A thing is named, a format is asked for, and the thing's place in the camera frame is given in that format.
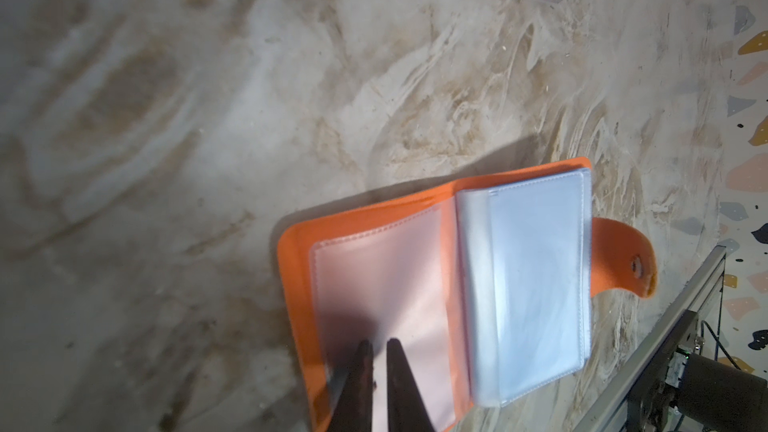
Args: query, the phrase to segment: card holder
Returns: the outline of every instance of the card holder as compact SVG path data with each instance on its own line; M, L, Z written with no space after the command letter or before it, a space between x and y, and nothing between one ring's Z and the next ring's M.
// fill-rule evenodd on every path
M375 373L386 340L401 340L437 430L473 403L504 405L583 367L590 295L648 297L657 283L648 239L591 217L589 177L589 160L574 158L288 228L277 255L313 432L328 427L364 338Z
M590 171L457 194L474 402L581 369L590 347Z

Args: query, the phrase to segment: yellow panel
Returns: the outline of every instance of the yellow panel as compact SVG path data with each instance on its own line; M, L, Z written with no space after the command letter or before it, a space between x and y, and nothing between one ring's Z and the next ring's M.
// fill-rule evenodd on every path
M759 124L755 129L755 135L749 140L750 144L754 147L764 146L768 144L768 116Z
M741 369L743 371L747 372L748 374L752 374L755 371L754 367L751 367L747 362L739 359L738 357L733 357L732 359L734 360L734 362L736 362L739 365L739 367L741 367ZM725 364L725 365L727 365L729 367L733 367L734 366L730 362L730 360L728 360L728 357L718 358L717 361L720 362L721 364Z
M762 52L768 50L768 30L755 35L747 43L741 46L739 49L739 55L742 56L746 53Z
M736 288L739 286L739 278L735 275L725 274L725 278L723 279L723 285L725 285L726 287Z

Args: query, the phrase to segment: wallet stitching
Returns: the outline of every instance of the wallet stitching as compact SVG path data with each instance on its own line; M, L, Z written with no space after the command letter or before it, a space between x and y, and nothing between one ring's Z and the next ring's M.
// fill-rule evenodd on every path
M424 216L425 214L428 214L430 212L434 212L439 206L440 206L440 204L436 204L436 205L434 205L434 206L432 206L430 208L422 210L421 212L417 212L416 214L413 214L412 216L401 218L397 222L393 222L391 224L387 224L386 226L381 226L381 227L374 228L374 229L371 229L371 230L366 230L365 232L359 232L357 234L347 235L345 237L337 237L337 238L331 238L329 240L324 240L324 241L318 242L317 244L312 246L312 248L315 248L315 247L316 248L323 248L323 247L325 247L327 245L342 244L344 242L349 242L349 241L355 240L357 238L363 238L363 237L369 237L370 235L376 235L376 234L379 234L381 232L388 231L390 228L395 228L395 227L401 226L401 225L405 224L406 222L409 222L409 221L411 221L414 218L417 218L419 216Z
M515 187L521 187L528 184L536 183L536 182L546 182L548 180L558 180L560 178L566 178L570 176L571 174L576 175L581 180L581 205L579 208L579 217L581 218L582 224L584 222L584 173L582 171L573 171L573 172L566 172L563 175L557 176L557 177L547 177L547 178L537 178L534 180L531 180L530 182L526 182L525 184L513 184L511 186L506 186L503 188L497 188L496 191L500 192L502 190L506 190L509 188L515 188ZM584 259L584 227L581 227L581 231L579 232L579 263L581 264ZM520 397L526 395L529 392L532 392L535 389L538 389L540 387L545 386L546 384L549 384L550 382L554 382L557 379L563 378L568 374L572 374L573 372L576 372L577 370L581 370L584 366L584 311L582 310L582 301L581 301L581 293L583 291L583 280L584 280L584 274L579 274L579 284L578 284L578 295L580 297L580 300L578 301L578 312L579 312L579 351L578 351L578 358L579 358L579 364L571 369L566 370L560 375L557 375L553 378L550 378L548 380L543 380L542 382L539 382L533 386L531 386L528 389L525 389L523 392L521 392L518 395L515 395L513 398L506 400L505 402L501 402L502 404L509 404L510 402L513 402L516 399L519 399Z

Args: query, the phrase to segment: metal rail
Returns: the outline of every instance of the metal rail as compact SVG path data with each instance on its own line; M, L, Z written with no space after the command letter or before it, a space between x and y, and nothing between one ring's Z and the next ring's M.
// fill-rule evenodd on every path
M718 285L725 262L725 247L717 245L694 276L688 281L683 291L670 304L667 311L640 343L619 370L616 377L608 384L592 407L587 411L574 432L618 432L627 422L627 393L640 372L648 365L664 338L677 323L683 311L689 309L698 312L707 303Z

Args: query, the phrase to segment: cable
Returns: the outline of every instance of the cable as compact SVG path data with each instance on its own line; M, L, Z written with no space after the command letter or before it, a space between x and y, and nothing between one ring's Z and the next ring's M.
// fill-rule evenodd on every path
M717 339L720 340L720 326L723 324L723 296L725 295L725 261L723 262L723 275L720 280L720 310L717 314ZM715 361L717 361L717 347L715 347Z
M677 425L674 426L674 428L672 429L672 432L680 432L680 426L682 425L684 418L685 418L684 415L680 416L680 419L677 421Z
M712 330L712 327L710 327L710 325L706 321L701 321L701 323L704 324L706 328L709 329L710 334L712 334L712 338L715 339L715 342L717 343L717 347L723 349L723 353L725 354L726 357L728 357L728 360L730 360L730 362L734 365L735 368L741 370L741 367L739 367L739 365L736 363L734 358L730 356L730 354L728 353L728 350L725 350L725 347L723 347L723 345L720 343L720 340L715 335L715 332Z

